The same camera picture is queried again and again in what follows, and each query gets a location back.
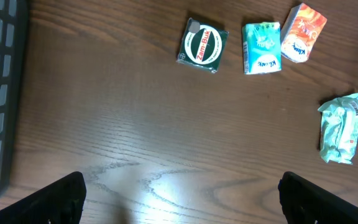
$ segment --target crumpled plastic packet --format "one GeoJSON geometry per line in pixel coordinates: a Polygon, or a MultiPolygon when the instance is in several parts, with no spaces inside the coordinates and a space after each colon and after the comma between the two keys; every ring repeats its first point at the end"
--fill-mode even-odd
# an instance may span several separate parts
{"type": "Polygon", "coordinates": [[[326,102],[318,111],[322,112],[321,158],[352,164],[358,138],[358,93],[326,102]]]}

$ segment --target orange packet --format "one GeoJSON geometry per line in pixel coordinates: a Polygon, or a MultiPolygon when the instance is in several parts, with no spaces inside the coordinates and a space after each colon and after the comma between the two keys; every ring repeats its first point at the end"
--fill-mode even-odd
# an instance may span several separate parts
{"type": "Polygon", "coordinates": [[[293,7],[281,32],[282,55],[296,63],[307,61],[326,23],[324,16],[305,3],[293,7]]]}

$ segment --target tissue packet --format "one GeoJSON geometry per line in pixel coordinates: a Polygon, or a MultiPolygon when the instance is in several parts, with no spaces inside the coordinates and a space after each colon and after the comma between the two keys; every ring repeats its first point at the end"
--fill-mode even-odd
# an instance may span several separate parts
{"type": "Polygon", "coordinates": [[[177,62],[216,73],[229,32],[192,18],[181,40],[177,62]]]}
{"type": "Polygon", "coordinates": [[[322,112],[321,158],[352,164],[358,138],[358,93],[326,102],[318,111],[322,112]]]}
{"type": "Polygon", "coordinates": [[[247,24],[242,28],[242,41],[246,75],[281,70],[279,22],[247,24]]]}
{"type": "Polygon", "coordinates": [[[324,16],[305,3],[293,7],[281,33],[283,56],[296,63],[307,61],[326,23],[324,16]]]}

